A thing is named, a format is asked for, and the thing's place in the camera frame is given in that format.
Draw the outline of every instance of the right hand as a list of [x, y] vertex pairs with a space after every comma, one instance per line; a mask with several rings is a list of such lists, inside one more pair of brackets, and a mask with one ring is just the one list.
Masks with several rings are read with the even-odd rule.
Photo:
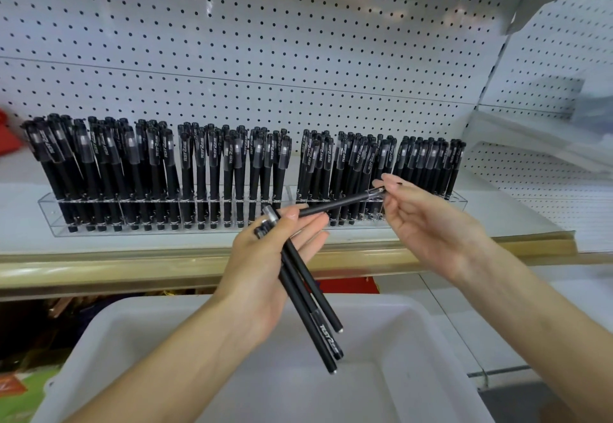
[[498, 247], [479, 222], [446, 202], [393, 174], [375, 180], [385, 186], [386, 219], [398, 239], [428, 267], [455, 284], [473, 264]]

